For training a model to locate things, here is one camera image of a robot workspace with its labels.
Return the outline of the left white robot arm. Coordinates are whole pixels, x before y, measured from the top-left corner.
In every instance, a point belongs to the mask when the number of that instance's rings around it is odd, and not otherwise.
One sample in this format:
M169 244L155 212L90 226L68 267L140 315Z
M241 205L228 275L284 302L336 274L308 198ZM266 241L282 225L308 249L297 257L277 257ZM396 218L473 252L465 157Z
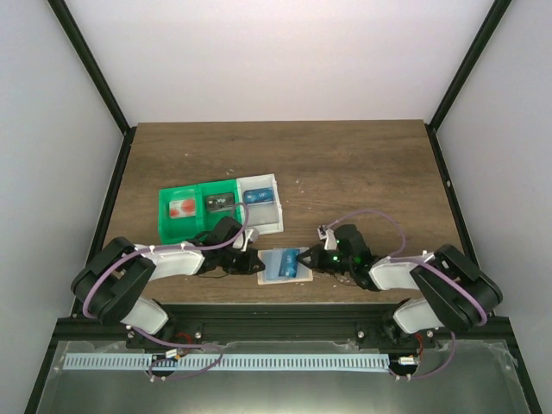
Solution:
M147 284L218 268L228 275L260 272L265 265L250 246L258 236L257 229L225 216L213 230L174 245L135 245L117 237L80 271L71 290L86 317L128 325L156 348L167 348L175 341L177 322L159 302L142 296Z

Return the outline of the beige card holder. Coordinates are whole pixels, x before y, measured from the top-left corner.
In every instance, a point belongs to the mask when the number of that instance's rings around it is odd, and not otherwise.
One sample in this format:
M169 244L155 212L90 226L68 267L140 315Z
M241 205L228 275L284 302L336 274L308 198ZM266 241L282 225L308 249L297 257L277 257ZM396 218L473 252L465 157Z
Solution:
M286 249L286 248L274 248L269 250L262 250L259 252L260 259L264 262L266 265L266 269L263 272L257 273L257 282L259 285L277 285L277 284L285 284L285 283L304 283L304 282L310 282L313 280L313 272L311 269L301 265L298 263L298 274L295 279L270 279L269 273L270 273L270 258L271 258L271 252L275 250L280 249ZM300 253L307 250L307 248L299 248Z

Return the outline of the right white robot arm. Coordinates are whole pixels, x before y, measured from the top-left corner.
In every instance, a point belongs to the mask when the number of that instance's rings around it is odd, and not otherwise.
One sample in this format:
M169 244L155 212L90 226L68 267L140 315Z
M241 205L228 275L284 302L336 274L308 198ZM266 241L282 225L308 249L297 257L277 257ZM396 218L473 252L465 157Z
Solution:
M468 332L487 323L503 293L457 247L444 244L418 256L375 255L353 224L318 229L321 242L297 256L297 262L319 273L348 275L361 289L383 292L416 290L419 299L399 304L383 326L386 342L401 348L415 333L445 328Z

